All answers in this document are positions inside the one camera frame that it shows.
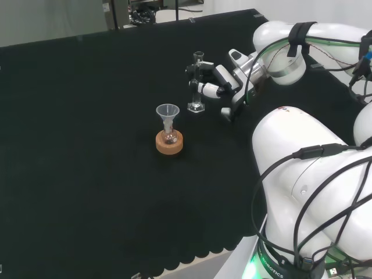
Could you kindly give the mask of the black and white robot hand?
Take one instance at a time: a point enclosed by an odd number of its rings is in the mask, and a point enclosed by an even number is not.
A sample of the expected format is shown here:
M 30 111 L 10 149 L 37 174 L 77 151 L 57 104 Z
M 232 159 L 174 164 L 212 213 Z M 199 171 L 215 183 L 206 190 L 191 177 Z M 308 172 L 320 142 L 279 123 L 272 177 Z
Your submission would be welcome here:
M 268 72 L 257 52 L 248 56 L 236 49 L 228 52 L 235 68 L 228 71 L 223 65 L 215 65 L 204 60 L 204 53 L 193 54 L 193 63 L 186 67 L 192 101 L 187 109 L 193 113 L 205 110 L 202 97 L 209 99 L 231 98 L 231 105 L 221 109 L 221 115 L 232 122 L 239 115 L 242 105 L 247 104 L 247 97 L 253 96 L 255 87 L 266 78 Z

